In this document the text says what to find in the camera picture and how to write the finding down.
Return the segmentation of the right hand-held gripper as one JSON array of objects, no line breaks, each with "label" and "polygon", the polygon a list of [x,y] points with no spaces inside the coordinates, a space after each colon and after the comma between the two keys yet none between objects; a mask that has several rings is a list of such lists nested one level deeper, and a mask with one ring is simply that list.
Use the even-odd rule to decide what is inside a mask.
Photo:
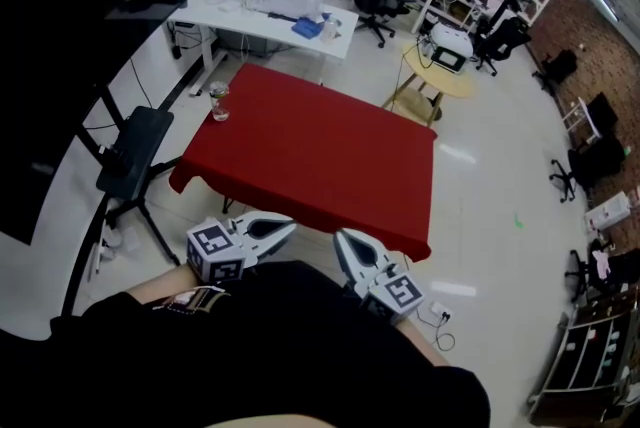
[{"label": "right hand-held gripper", "polygon": [[424,302],[413,277],[389,260],[388,250],[376,238],[342,229],[334,234],[333,245],[360,309],[396,325]]}]

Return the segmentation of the person's left forearm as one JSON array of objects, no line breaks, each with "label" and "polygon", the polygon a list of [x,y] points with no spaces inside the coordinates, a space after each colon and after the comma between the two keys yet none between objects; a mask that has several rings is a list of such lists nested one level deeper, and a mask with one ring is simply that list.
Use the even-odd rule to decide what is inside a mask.
[{"label": "person's left forearm", "polygon": [[128,289],[127,293],[139,303],[148,304],[181,294],[199,285],[199,278],[190,265],[183,264]]}]

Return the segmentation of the person's right forearm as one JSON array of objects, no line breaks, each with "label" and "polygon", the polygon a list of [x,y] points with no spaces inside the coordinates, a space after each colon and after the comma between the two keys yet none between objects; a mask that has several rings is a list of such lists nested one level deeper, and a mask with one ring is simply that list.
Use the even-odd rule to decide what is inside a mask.
[{"label": "person's right forearm", "polygon": [[431,343],[427,341],[418,328],[409,320],[404,319],[395,325],[399,330],[423,355],[436,367],[448,367],[450,363],[437,351]]}]

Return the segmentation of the red cloth-covered table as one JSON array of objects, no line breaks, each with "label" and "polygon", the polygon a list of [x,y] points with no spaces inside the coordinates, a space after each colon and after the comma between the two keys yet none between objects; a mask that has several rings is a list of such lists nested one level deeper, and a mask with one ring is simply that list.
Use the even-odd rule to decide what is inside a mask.
[{"label": "red cloth-covered table", "polygon": [[242,66],[170,175],[333,233],[362,231],[415,262],[428,243],[435,132],[367,102],[254,64]]}]

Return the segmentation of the gold white chest badge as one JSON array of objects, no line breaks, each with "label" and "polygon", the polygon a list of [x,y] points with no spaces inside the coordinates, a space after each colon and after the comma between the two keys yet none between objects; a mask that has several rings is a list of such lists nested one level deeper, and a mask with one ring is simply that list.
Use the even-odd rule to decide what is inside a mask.
[{"label": "gold white chest badge", "polygon": [[166,311],[191,316],[197,313],[209,314],[216,302],[230,294],[216,286],[200,286],[162,300],[153,305],[154,311]]}]

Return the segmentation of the person's black shirt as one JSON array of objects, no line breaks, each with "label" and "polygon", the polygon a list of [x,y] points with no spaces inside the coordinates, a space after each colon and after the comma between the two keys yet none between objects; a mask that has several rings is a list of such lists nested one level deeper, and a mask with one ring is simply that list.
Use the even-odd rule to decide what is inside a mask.
[{"label": "person's black shirt", "polygon": [[314,267],[271,262],[219,288],[209,314],[124,291],[41,341],[0,330],[0,428],[490,427],[473,372],[433,366]]}]

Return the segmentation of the black stand with flat top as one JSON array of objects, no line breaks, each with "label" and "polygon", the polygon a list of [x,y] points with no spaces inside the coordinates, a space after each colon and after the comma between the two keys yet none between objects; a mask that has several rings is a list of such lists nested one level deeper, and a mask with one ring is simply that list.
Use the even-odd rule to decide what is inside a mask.
[{"label": "black stand with flat top", "polygon": [[169,111],[136,107],[124,121],[114,145],[105,150],[111,153],[111,158],[103,166],[96,186],[109,199],[120,202],[118,207],[105,214],[105,222],[111,229],[116,228],[122,214],[138,209],[169,261],[178,266],[179,260],[153,221],[145,199],[150,183],[174,168],[179,161],[179,158],[174,158],[153,164],[173,121],[174,114]]}]

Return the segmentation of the round wooden side table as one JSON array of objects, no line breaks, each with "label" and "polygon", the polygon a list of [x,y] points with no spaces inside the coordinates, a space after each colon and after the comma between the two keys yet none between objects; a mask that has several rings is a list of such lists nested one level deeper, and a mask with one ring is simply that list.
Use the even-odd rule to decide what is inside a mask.
[{"label": "round wooden side table", "polygon": [[432,127],[442,116],[445,97],[466,99],[473,93],[472,75],[459,74],[431,64],[417,44],[404,46],[398,81],[382,108],[426,127]]}]

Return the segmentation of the white desk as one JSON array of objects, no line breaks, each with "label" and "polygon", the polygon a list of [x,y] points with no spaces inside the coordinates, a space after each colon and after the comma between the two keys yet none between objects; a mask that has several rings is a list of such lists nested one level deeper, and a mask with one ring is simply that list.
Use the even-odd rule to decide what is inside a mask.
[{"label": "white desk", "polygon": [[203,69],[196,76],[189,95],[196,97],[208,88],[213,72],[227,56],[224,50],[211,50],[211,44],[219,39],[220,30],[271,40],[315,53],[317,59],[309,69],[309,78],[320,84],[325,62],[328,59],[342,61],[346,58],[358,22],[356,13],[339,7],[325,5],[323,11],[341,22],[337,28],[338,36],[331,41],[324,41],[320,37],[306,39],[292,30],[291,22],[251,11],[240,0],[199,0],[177,10],[170,20],[197,26],[201,36]]}]

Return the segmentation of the blue box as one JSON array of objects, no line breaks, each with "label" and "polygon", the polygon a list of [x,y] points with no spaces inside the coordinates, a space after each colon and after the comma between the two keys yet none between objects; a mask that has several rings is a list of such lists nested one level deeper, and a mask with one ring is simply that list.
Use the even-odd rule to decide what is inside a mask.
[{"label": "blue box", "polygon": [[292,31],[305,39],[314,39],[321,34],[323,26],[323,23],[301,17],[293,24]]}]

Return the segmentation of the white appliance with screen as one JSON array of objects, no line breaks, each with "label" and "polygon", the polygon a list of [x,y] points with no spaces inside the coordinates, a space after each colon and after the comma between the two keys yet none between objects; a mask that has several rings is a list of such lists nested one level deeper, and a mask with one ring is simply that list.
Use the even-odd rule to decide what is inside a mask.
[{"label": "white appliance with screen", "polygon": [[443,23],[431,28],[422,52],[430,61],[454,74],[460,74],[474,54],[469,35]]}]

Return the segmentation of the dark wooden cabinet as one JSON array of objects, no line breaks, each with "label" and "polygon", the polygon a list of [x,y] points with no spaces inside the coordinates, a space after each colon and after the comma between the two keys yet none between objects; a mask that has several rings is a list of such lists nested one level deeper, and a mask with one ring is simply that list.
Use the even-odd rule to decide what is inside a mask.
[{"label": "dark wooden cabinet", "polygon": [[585,428],[621,407],[640,350],[640,285],[564,316],[557,351],[528,399],[536,427]]}]

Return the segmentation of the white cardboard box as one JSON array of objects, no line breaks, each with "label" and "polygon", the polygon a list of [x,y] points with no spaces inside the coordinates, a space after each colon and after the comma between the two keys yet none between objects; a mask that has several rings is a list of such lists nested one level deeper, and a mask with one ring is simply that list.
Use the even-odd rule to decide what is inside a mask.
[{"label": "white cardboard box", "polygon": [[584,216],[589,231],[603,231],[616,225],[631,214],[626,193],[619,192],[604,203],[588,211]]}]

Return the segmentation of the black office chair with clothes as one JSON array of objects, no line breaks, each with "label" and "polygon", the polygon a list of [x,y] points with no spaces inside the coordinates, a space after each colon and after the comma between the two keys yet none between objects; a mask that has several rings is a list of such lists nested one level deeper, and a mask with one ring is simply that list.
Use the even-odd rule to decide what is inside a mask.
[{"label": "black office chair with clothes", "polygon": [[594,239],[587,248],[585,261],[575,249],[570,251],[574,269],[566,271],[564,277],[577,279],[571,294],[573,304],[604,300],[621,292],[624,285],[640,283],[640,248],[612,255],[614,250],[611,239],[607,242]]}]

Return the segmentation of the large black television screen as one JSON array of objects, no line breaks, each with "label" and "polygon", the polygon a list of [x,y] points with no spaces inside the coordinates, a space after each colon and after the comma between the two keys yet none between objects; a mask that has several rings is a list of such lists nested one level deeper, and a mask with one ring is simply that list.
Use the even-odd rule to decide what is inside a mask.
[{"label": "large black television screen", "polygon": [[0,234],[30,244],[105,88],[187,0],[0,0]]}]

